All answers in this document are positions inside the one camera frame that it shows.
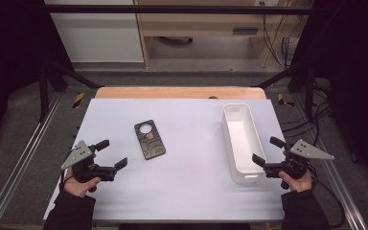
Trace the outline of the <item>black metal frame stand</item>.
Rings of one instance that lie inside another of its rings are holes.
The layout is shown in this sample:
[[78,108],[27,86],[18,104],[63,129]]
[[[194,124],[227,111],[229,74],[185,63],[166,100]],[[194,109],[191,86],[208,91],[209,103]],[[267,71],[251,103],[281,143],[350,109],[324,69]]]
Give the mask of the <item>black metal frame stand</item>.
[[305,63],[304,61],[298,62],[274,77],[256,84],[256,87],[265,89],[273,83],[287,77],[290,77],[290,82],[287,86],[290,93],[298,93],[304,89],[304,112],[308,120],[312,122],[314,69],[309,63]]
[[44,63],[39,70],[40,122],[49,114],[48,83],[53,86],[56,92],[65,92],[68,84],[65,82],[63,76],[71,77],[73,80],[91,89],[101,88],[99,84],[88,80],[70,68],[66,68],[55,62]]

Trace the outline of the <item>black curtain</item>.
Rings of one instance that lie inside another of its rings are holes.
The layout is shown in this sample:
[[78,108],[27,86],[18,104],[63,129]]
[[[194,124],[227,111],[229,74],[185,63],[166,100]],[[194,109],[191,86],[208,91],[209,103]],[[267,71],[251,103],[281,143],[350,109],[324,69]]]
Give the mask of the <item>black curtain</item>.
[[313,0],[293,60],[318,51],[312,66],[331,83],[331,103],[358,159],[368,166],[368,0]]
[[0,122],[12,92],[38,81],[39,70],[73,65],[44,0],[0,0]]

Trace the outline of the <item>grey desk label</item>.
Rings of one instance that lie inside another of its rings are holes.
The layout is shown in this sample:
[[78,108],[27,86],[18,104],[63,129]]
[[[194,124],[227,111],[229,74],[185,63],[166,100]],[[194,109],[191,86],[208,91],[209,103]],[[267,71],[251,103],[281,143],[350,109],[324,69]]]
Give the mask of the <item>grey desk label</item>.
[[233,35],[256,35],[259,32],[258,28],[253,27],[235,27],[232,30]]

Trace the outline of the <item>white cabinet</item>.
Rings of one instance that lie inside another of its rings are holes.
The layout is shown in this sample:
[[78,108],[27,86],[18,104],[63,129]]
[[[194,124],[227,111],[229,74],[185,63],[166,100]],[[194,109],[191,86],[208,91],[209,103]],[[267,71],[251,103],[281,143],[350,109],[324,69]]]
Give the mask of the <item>white cabinet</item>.
[[134,13],[52,13],[73,63],[143,62]]

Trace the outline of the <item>yellow black hazard tape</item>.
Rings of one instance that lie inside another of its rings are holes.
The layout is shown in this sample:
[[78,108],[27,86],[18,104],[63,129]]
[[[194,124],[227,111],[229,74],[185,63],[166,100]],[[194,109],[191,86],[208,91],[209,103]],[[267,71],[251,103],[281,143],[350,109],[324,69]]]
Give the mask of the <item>yellow black hazard tape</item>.
[[81,104],[83,97],[84,97],[84,93],[79,93],[73,103],[72,108],[78,108]]
[[289,106],[289,107],[294,107],[295,103],[286,102],[285,99],[284,99],[283,94],[278,94],[278,105],[286,105],[286,106]]

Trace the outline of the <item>aluminium rail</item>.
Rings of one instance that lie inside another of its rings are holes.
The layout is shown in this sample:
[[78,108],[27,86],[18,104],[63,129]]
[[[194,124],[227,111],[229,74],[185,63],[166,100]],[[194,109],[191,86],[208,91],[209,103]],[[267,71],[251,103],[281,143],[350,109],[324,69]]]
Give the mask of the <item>aluminium rail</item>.
[[36,152],[36,149],[38,148],[38,145],[40,144],[45,131],[47,130],[47,127],[51,123],[61,98],[61,93],[54,94],[53,99],[51,99],[49,103],[47,114],[36,124],[33,134],[28,139],[27,145],[22,150],[21,154],[16,160],[16,164],[11,170],[11,174],[8,176],[4,186],[0,190],[0,219],[5,213],[13,194],[15,193],[25,171],[27,170]]
[[[313,128],[308,131],[310,138],[314,142],[316,147],[321,150],[326,150],[323,141],[319,137],[319,119],[317,114],[319,113],[319,106],[312,109],[313,121],[310,122],[304,112],[304,98],[297,94],[291,95],[292,99],[295,101],[296,107],[302,114],[304,120],[309,123],[313,123]],[[368,230],[367,225],[358,210],[353,197],[348,190],[339,170],[336,168],[335,163],[332,160],[320,160],[320,165],[327,176],[328,183],[332,188],[333,193],[341,202],[343,209],[343,217],[346,222],[350,225],[351,230]]]

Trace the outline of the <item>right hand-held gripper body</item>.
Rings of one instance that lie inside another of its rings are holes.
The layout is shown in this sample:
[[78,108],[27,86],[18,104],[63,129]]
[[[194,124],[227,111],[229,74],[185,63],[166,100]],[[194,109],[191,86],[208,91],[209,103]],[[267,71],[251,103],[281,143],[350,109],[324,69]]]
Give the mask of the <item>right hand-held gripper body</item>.
[[292,147],[286,146],[285,160],[281,163],[265,163],[264,172],[268,178],[279,178],[279,172],[286,172],[294,179],[301,178],[309,169],[312,159],[334,160],[334,156],[326,153],[302,139]]

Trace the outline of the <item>person's right hand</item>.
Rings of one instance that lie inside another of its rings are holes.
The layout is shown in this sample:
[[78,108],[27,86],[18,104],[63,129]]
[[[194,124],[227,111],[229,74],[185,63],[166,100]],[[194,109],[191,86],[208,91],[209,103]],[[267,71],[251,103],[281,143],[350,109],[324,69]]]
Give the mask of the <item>person's right hand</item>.
[[289,185],[289,188],[292,192],[301,193],[312,188],[312,176],[310,171],[306,171],[305,174],[299,179],[292,178],[286,172],[279,172],[278,175],[285,183]]

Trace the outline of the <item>person's left hand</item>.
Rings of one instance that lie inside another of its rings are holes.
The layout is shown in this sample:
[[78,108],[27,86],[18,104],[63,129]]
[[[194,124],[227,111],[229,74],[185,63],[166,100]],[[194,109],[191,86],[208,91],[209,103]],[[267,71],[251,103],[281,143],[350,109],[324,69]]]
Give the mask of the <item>person's left hand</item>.
[[63,190],[73,196],[85,197],[86,193],[96,187],[101,182],[99,177],[94,177],[87,182],[80,183],[74,177],[73,170],[69,168],[66,171],[66,177],[63,182]]

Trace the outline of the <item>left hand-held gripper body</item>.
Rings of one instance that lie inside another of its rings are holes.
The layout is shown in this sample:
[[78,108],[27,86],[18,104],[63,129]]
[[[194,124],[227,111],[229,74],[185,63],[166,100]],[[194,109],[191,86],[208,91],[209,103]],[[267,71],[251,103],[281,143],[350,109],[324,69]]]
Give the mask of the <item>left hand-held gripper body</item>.
[[61,170],[71,168],[74,177],[80,183],[87,182],[94,177],[99,177],[101,181],[113,181],[117,173],[114,166],[102,167],[94,162],[95,145],[88,146],[83,140],[79,141],[69,152]]

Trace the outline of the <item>white plastic bin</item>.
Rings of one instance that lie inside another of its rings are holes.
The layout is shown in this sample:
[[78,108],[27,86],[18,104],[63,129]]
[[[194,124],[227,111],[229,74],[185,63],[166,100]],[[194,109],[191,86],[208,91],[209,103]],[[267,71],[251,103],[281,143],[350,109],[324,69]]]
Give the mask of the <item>white plastic bin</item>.
[[265,159],[265,154],[249,105],[226,104],[223,107],[222,129],[233,180],[239,184],[258,181],[265,171],[253,162],[252,157],[256,154]]

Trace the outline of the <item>white table cover board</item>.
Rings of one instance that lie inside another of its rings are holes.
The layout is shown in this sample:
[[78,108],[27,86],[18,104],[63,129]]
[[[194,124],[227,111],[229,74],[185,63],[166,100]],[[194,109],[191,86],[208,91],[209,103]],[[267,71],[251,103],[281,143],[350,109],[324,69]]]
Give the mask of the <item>white table cover board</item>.
[[[94,219],[109,222],[253,222],[283,217],[283,189],[265,176],[235,182],[222,129],[226,100],[94,99],[77,135],[108,140],[101,166],[127,158],[114,181],[93,193]],[[146,160],[134,126],[153,120],[166,153]]]

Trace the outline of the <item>black horizontal frame bar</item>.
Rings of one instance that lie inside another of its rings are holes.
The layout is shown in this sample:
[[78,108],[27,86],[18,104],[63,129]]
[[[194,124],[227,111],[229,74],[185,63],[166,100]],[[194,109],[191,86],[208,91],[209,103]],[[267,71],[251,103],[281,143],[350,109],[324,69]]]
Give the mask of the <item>black horizontal frame bar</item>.
[[163,5],[44,5],[48,12],[64,13],[184,13],[184,14],[289,14],[315,13],[310,7],[223,7]]

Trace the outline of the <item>light wooden desk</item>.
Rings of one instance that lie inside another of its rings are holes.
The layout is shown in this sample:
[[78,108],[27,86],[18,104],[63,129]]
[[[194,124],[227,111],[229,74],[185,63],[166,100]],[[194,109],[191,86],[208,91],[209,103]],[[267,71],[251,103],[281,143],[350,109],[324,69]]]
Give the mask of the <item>light wooden desk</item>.
[[[315,0],[133,0],[140,5],[224,6],[224,7],[311,7]],[[143,41],[152,37],[243,36],[248,37],[257,59],[266,67],[274,58],[281,37],[298,37],[304,30],[305,15],[139,13]],[[233,35],[235,27],[258,28],[255,35]]]

